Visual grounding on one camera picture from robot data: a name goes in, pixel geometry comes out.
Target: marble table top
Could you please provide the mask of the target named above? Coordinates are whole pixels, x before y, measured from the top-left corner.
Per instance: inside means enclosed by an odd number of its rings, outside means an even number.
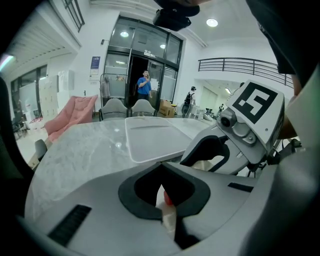
[[[209,127],[195,119],[167,120],[191,139]],[[124,119],[74,125],[53,143],[36,169],[24,217],[35,222],[56,201],[84,183],[136,165],[129,157]]]

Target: white ceiling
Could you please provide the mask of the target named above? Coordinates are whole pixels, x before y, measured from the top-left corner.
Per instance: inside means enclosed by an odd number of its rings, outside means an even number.
[[[145,10],[154,16],[160,7],[153,0],[90,0],[92,4],[111,5],[122,9]],[[209,27],[208,19],[216,19],[217,27]],[[187,28],[196,34],[204,45],[228,38],[264,38],[257,21],[251,14],[246,0],[212,0],[200,5],[200,13],[190,17],[192,24]]]
[[[28,72],[47,64],[49,58],[68,52],[53,29],[35,11],[25,20],[5,51],[14,59],[3,68],[1,76],[15,79],[11,76],[16,76],[16,73],[20,76],[24,70]]]

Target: black railing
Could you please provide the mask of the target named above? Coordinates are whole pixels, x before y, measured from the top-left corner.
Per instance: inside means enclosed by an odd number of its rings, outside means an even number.
[[[198,71],[228,71],[245,73],[276,81],[293,88],[290,75],[279,74],[277,64],[253,58],[206,58],[199,60]]]
[[[81,27],[85,24],[84,18],[81,14],[81,10],[78,4],[78,0],[64,0],[65,8],[68,9],[78,32],[80,32]]]

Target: glass wall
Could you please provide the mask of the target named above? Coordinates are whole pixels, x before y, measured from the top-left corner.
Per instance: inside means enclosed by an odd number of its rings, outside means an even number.
[[[37,72],[36,72],[36,70],[34,70],[34,71],[31,71],[31,72],[21,76],[20,87],[29,85],[29,84],[34,83],[36,81],[37,81]]]
[[[155,27],[139,24],[136,29],[132,49],[148,52],[163,58],[165,54],[168,33]]]
[[[166,59],[170,62],[178,64],[181,41],[170,36],[168,49],[166,50]]]
[[[120,18],[114,27],[109,45],[131,48],[137,25],[137,21]]]
[[[172,101],[174,99],[174,92],[176,86],[177,72],[169,67],[164,69],[164,76],[161,89],[161,100]]]
[[[127,55],[109,53],[105,62],[104,83],[101,85],[103,98],[125,98],[128,68]]]
[[[158,90],[156,96],[152,97],[152,101],[155,101],[153,105],[157,106],[160,99],[172,101],[182,43],[182,40],[157,26],[141,20],[120,17],[111,35],[104,75],[101,79],[102,105],[104,106],[109,98],[124,99],[128,104],[128,99],[134,98],[135,88],[131,78],[135,79],[135,76],[133,78],[129,73],[136,70],[136,66],[132,67],[133,64],[129,63],[134,57],[141,57],[149,62],[156,61],[165,67],[159,74],[158,86],[161,91]]]
[[[31,112],[31,116],[41,114],[39,99],[39,80],[47,77],[47,66],[38,67],[11,82],[12,106],[16,122],[23,115]]]

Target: white robot body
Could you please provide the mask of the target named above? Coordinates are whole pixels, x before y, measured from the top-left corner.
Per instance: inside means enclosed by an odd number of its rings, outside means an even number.
[[[236,174],[249,163],[259,165],[271,152],[283,125],[283,93],[248,80],[226,105],[216,125],[200,132],[185,150],[182,165],[224,156],[210,171]]]

